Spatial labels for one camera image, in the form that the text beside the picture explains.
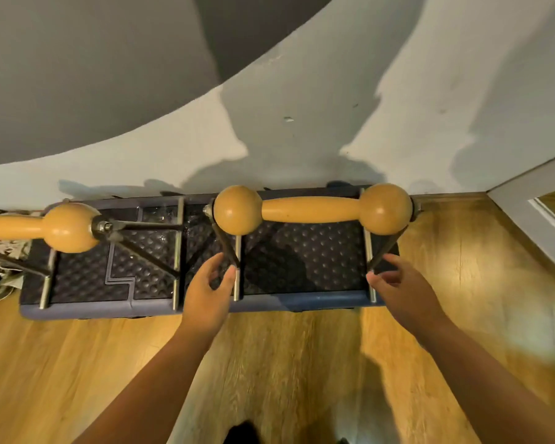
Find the forearm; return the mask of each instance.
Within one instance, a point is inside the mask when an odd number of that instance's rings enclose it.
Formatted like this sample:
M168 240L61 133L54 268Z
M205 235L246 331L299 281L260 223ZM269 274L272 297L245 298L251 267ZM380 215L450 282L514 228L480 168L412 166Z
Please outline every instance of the forearm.
M484 443L555 443L555 412L450 321L418 337Z
M166 443L210 344L179 327L75 443Z

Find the door frame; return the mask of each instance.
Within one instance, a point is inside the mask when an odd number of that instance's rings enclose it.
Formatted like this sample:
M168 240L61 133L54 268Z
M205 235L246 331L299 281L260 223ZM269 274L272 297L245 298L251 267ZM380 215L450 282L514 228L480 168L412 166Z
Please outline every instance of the door frame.
M491 189L488 194L555 263L555 214L538 199L554 191L555 159Z

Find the wooden ball knob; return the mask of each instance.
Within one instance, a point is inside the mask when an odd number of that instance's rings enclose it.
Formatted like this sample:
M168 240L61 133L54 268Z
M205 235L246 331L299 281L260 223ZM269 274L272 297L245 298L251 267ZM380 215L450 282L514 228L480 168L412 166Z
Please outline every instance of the wooden ball knob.
M43 239L60 252L85 252L97 245L90 226L99 211L86 204L67 202L51 209L41 221Z
M263 221L261 204L256 191L242 185L229 186L214 201L214 220L227 234L250 234Z
M360 196L360 223L376 235L392 235L402 230L413 215L413 203L405 190L380 183Z

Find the hand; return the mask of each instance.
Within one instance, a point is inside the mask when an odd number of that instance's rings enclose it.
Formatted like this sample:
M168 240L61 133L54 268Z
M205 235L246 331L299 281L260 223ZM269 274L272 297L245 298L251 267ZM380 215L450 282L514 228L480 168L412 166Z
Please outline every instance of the hand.
M188 328L210 340L218 334L228 316L230 296L236 277L236 268L231 265L224 273L222 283L217 290L212 290L209 286L209 283L218 277L218 267L223 256L222 253L214 255L195 273L185 294L183 305L181 327Z
M366 274L372 288L378 291L386 307L401 326L417 339L438 326L451 324L440 306L436 293L421 273L399 256L385 254L383 259L397 271Z

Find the white wall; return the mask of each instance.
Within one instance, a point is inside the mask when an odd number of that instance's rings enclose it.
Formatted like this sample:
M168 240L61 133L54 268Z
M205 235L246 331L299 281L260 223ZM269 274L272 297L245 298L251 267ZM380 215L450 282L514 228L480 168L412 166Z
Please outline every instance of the white wall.
M553 157L555 0L333 0L163 118L0 165L0 207L335 179L480 191Z

